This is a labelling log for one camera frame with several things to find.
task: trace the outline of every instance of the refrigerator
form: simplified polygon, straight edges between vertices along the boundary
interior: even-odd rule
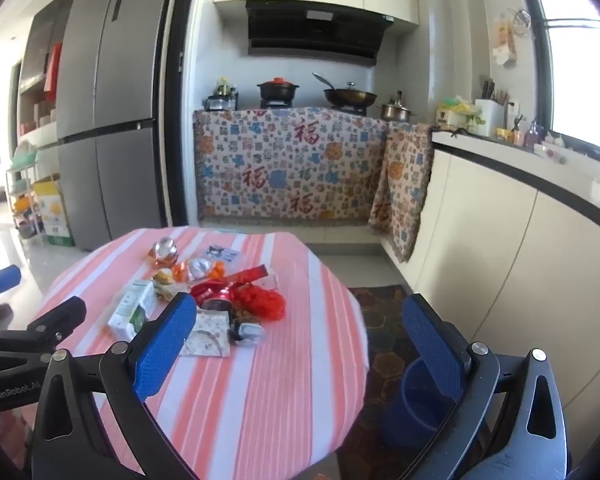
[[[62,193],[78,247],[166,225],[158,72],[169,0],[74,0],[58,74]]]

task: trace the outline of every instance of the red pot lid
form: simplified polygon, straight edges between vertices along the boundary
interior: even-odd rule
[[[266,85],[266,84],[287,84],[287,85],[293,85],[293,83],[291,83],[289,81],[285,81],[285,78],[283,78],[283,77],[275,77],[271,81],[267,81],[267,82],[264,82],[262,84],[263,85]]]

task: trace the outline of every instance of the striped tablecloth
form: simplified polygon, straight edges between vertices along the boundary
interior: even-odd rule
[[[202,480],[288,479],[334,451],[362,408],[366,333],[353,295],[291,234],[131,232],[68,269],[43,299],[40,314],[73,295],[87,305],[85,322],[61,347],[74,355],[109,348],[114,297],[152,276],[146,254],[163,236],[176,240],[181,258],[219,244],[240,251],[244,268],[271,266],[287,301],[285,319],[265,324],[259,346],[232,347],[228,358],[179,357],[160,392],[147,399],[193,471]],[[95,395],[121,462],[138,469],[106,398]],[[32,422],[33,410],[26,417]]]

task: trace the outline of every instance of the range hood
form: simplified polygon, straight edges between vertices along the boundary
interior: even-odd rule
[[[299,0],[247,0],[249,54],[307,56],[374,66],[393,19]]]

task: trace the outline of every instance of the gas stove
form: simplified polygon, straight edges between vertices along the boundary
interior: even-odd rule
[[[358,108],[355,106],[332,106],[331,110],[337,110],[346,114],[357,115],[360,117],[366,117],[366,108]]]
[[[291,100],[289,101],[273,101],[273,100],[261,100],[260,101],[260,108],[265,109],[265,108],[291,108],[292,107],[292,102]]]

